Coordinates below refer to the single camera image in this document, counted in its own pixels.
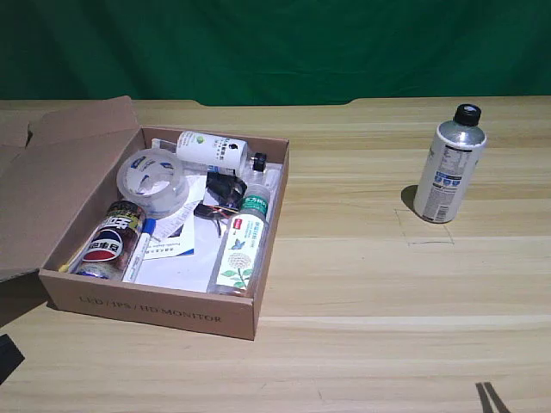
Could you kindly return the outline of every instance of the blue marker cap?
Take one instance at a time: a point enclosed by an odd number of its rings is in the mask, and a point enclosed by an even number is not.
[[[153,218],[146,218],[144,221],[144,230],[142,232],[145,232],[146,234],[151,235],[153,231],[155,231],[155,224],[157,221]]]

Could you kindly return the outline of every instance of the white bottle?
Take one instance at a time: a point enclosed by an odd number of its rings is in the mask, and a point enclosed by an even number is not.
[[[252,297],[262,263],[270,191],[257,174],[245,191],[239,212],[230,220],[208,282],[207,293]]]
[[[438,125],[413,200],[424,220],[441,224],[457,214],[487,142],[477,127],[480,114],[474,105],[459,105],[453,120]]]
[[[189,170],[218,172],[242,178],[247,170],[264,171],[266,154],[253,152],[244,140],[184,131],[178,143],[154,139],[153,147],[176,153]]]

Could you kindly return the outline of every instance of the soda can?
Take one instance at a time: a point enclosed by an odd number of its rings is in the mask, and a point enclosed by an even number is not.
[[[111,204],[75,274],[122,280],[144,221],[145,212],[140,206],[127,200]]]
[[[478,127],[481,110],[459,105],[453,120],[436,128],[419,182],[413,209],[422,219],[443,224],[451,221],[486,147],[486,134]]]

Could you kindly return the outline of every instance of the white marker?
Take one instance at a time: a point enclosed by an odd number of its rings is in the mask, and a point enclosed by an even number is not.
[[[130,258],[127,269],[122,276],[122,282],[135,282],[138,275],[139,267],[144,261],[145,251],[149,245],[149,240],[152,239],[152,233],[155,230],[155,219],[148,218],[144,222],[144,230],[138,239],[138,244],[134,249],[134,253]]]

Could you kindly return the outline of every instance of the pepsi logo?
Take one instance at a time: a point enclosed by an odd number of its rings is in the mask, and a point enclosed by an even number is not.
[[[121,236],[113,230],[101,230],[90,242],[83,261],[101,262],[114,260],[122,252]]]

